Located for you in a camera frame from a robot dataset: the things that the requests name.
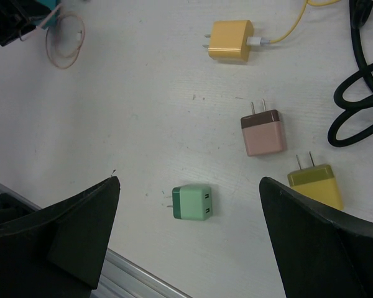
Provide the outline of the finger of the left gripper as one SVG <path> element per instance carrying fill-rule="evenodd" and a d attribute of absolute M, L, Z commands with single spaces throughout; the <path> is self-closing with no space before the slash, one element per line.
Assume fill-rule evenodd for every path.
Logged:
<path fill-rule="evenodd" d="M 34 21 L 44 11 L 36 1 L 0 1 L 0 45 L 4 47 L 35 30 Z"/>

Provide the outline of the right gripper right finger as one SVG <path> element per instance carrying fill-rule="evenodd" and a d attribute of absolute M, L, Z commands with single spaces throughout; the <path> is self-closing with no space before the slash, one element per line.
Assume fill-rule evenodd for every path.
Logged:
<path fill-rule="evenodd" d="M 287 297 L 373 297 L 373 223 L 278 181 L 259 184 Z"/>

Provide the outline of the yellow olive charger plug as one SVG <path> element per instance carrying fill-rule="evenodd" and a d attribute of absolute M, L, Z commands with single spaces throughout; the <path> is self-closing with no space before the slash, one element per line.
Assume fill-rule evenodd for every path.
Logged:
<path fill-rule="evenodd" d="M 316 165 L 311 152 L 309 156 L 311 166 L 303 168 L 296 155 L 298 169 L 288 173 L 289 186 L 310 199 L 334 209 L 343 210 L 344 203 L 331 165 L 326 163 Z"/>

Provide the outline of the pink brown charger plug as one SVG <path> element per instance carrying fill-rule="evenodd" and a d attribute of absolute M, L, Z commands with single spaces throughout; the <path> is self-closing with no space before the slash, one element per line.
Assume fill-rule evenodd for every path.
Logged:
<path fill-rule="evenodd" d="M 251 114 L 240 119 L 247 156 L 269 155 L 287 149 L 281 114 L 268 110 L 262 99 L 263 111 L 256 113 L 251 102 Z"/>

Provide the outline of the green charger plug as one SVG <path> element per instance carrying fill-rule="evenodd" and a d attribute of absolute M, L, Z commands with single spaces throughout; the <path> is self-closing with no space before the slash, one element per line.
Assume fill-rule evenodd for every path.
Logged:
<path fill-rule="evenodd" d="M 172 189 L 173 217 L 205 221 L 213 215 L 212 189 L 207 184 L 187 184 Z"/>

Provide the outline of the orange charger plug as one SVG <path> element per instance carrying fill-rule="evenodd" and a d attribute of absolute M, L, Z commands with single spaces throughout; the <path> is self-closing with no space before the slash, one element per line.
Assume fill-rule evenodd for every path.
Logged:
<path fill-rule="evenodd" d="M 254 35 L 250 20 L 219 20 L 213 23 L 209 39 L 202 47 L 208 56 L 222 62 L 248 62 L 251 46 L 247 40 Z"/>

